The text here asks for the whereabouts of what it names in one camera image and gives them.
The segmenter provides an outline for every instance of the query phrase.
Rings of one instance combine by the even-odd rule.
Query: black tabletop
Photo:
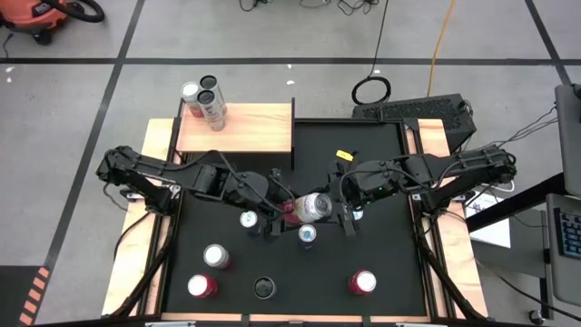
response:
[[[399,125],[297,124],[295,170],[283,169],[283,178],[299,193],[324,185],[339,149],[357,150],[361,161],[402,155]],[[276,154],[227,157],[238,171],[259,173],[289,160]],[[366,207],[354,239],[346,238],[337,225],[316,225],[317,239],[308,252],[300,248],[296,231],[284,233],[274,243],[248,237],[239,224],[240,214],[236,208],[185,196],[163,312],[426,315],[407,196],[395,195]],[[229,251],[229,270],[215,270],[204,263],[203,249],[211,243]],[[360,269],[370,270],[377,278],[369,296],[348,290],[349,277]],[[216,279],[215,298],[191,297],[187,282],[196,273]],[[269,300],[253,294],[253,283],[261,276],[276,283],[277,293]]]

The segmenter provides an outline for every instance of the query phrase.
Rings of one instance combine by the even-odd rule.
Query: wheel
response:
[[[76,2],[69,3],[69,6],[77,13],[84,14],[84,7]]]
[[[537,326],[545,323],[545,318],[543,318],[540,309],[528,312],[528,319]]]
[[[40,45],[49,45],[53,42],[53,36],[47,30],[33,34],[33,38]]]

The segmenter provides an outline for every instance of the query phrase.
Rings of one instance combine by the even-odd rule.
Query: keyboard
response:
[[[581,259],[581,215],[559,211],[556,218],[559,252],[568,257]]]

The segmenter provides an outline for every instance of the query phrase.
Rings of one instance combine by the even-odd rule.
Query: wooden frame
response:
[[[142,153],[165,159],[168,152],[168,144],[172,134],[173,119],[152,119],[149,122],[147,135],[143,144]],[[449,155],[448,143],[444,128],[440,120],[419,120],[419,135],[424,153],[439,156]],[[407,131],[407,141],[411,153],[416,151],[413,133]],[[143,203],[131,203],[130,210],[125,218],[123,228],[126,228],[136,218],[144,213]],[[461,204],[453,203],[448,208],[452,213],[463,216]],[[126,240],[119,248],[117,259],[113,265],[113,272],[103,314],[114,311],[131,292],[134,285],[143,275],[145,261],[152,240],[153,223],[142,223],[135,230],[128,233]],[[487,307],[484,294],[480,285],[478,270],[472,252],[472,246],[468,235],[467,226],[457,217],[444,215],[438,219],[440,241],[444,252],[448,274],[462,294],[483,315],[487,315]],[[158,240],[158,250],[165,239],[169,217],[162,222],[162,230]],[[433,246],[432,232],[428,234],[428,242]],[[145,314],[154,314],[157,307],[161,270],[153,277],[145,304]],[[444,293],[438,277],[432,271],[433,291],[436,300],[436,313],[438,317],[447,317]],[[455,308],[458,318],[463,318],[458,307]],[[162,313],[164,320],[195,320],[195,321],[221,321],[237,322],[242,318],[236,313]],[[353,322],[361,323],[361,316],[343,315],[285,315],[285,314],[250,314],[251,322]],[[372,316],[372,322],[429,322],[428,316]]]

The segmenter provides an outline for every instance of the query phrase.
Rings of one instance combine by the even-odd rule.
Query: wooden platform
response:
[[[214,132],[203,118],[185,108],[179,152],[289,153],[292,147],[292,104],[227,104],[226,127]]]

